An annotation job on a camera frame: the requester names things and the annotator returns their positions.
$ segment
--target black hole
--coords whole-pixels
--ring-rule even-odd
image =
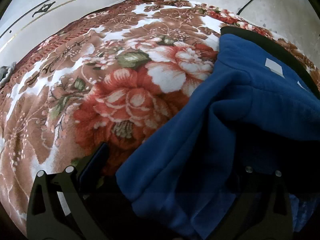
[[[284,200],[284,191],[281,186],[277,187],[276,201],[273,207],[273,212],[284,215],[284,216],[287,215],[287,210],[286,210],[285,200]]]
[[[35,193],[36,195],[33,201],[33,209],[32,209],[32,214],[34,216],[45,212],[45,205],[44,205],[41,185],[37,186]]]

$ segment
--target black waistband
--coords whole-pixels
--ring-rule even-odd
[[[281,45],[275,43],[274,41],[264,37],[258,33],[241,29],[238,27],[225,26],[221,28],[221,35],[233,34],[247,41],[251,41],[264,49],[266,52],[271,54],[273,57],[279,59],[284,64],[289,66],[296,74],[303,80],[303,82],[308,86],[311,92],[320,99],[320,92],[313,82],[309,73],[305,70],[303,65],[285,48]]]

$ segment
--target blue garment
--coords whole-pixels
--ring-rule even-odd
[[[320,102],[287,65],[225,34],[214,72],[117,171],[134,212],[205,239],[236,198],[225,185],[236,146],[230,124],[244,123],[297,141],[320,140]]]

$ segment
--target drawer handle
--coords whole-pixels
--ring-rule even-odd
[[[49,10],[49,8],[50,8],[54,3],[55,3],[55,2],[49,3],[49,4],[44,4],[39,10],[37,10],[37,11],[32,15],[32,17],[33,17],[36,13],[46,12],[47,10]]]

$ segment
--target red flower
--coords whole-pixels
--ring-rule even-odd
[[[101,142],[107,142],[110,157],[105,173],[114,174],[187,101],[179,91],[162,93],[144,67],[138,72],[129,68],[114,70],[95,84],[74,112],[76,143],[92,152]]]

